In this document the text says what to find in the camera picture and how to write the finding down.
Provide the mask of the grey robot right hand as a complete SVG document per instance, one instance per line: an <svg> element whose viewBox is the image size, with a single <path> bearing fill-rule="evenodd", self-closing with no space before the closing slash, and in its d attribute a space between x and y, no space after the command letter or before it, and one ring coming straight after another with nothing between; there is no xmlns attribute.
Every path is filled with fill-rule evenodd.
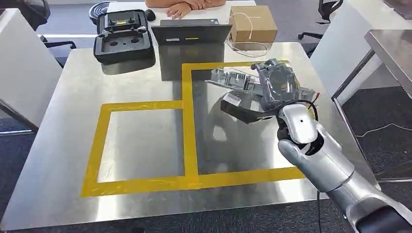
<svg viewBox="0 0 412 233"><path fill-rule="evenodd" d="M275 58L254 63L252 70L258 72L262 98L262 109L270 111L286 102L300 99L300 85L293 69Z"/></svg>

